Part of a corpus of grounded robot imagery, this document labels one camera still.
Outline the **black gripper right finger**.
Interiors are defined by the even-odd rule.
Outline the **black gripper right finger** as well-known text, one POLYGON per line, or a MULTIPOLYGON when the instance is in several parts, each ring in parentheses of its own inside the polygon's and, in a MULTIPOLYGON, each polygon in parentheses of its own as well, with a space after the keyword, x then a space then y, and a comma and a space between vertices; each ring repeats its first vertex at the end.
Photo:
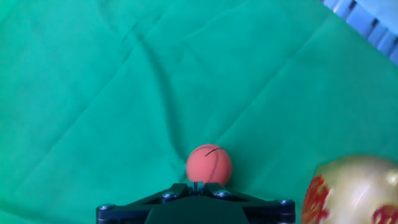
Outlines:
POLYGON ((295 202, 293 200, 266 201, 234 190, 228 190, 219 183, 198 183, 198 194, 224 201, 241 208, 250 223, 295 223, 295 202))

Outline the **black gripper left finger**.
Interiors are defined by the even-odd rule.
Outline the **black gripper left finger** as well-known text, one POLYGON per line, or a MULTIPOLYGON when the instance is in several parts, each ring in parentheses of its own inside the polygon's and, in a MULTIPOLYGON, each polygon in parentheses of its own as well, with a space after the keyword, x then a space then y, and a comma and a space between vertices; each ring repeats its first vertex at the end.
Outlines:
POLYGON ((96 208, 96 224, 144 223, 149 212, 168 202, 196 195, 196 183, 173 184, 170 188, 127 205, 106 203, 96 208))

